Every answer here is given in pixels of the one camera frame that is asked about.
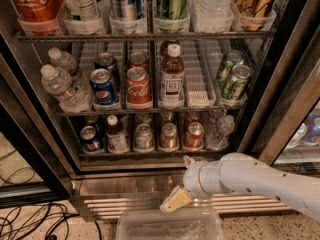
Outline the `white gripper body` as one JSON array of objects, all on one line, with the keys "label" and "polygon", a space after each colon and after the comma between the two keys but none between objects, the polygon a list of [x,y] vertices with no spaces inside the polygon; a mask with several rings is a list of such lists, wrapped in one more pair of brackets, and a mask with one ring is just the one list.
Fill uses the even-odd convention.
[{"label": "white gripper body", "polygon": [[222,191],[219,162],[195,161],[187,166],[183,176],[184,189],[193,198],[207,198]]}]

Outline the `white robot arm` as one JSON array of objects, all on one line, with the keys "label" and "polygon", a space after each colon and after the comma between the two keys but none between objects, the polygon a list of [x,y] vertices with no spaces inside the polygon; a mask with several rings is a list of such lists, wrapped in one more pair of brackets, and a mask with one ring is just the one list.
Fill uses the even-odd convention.
[{"label": "white robot arm", "polygon": [[228,153],[218,161],[184,157],[183,187],[176,186],[160,210],[171,213],[195,198],[214,194],[257,195],[277,200],[320,221],[320,179],[274,169],[243,153]]}]

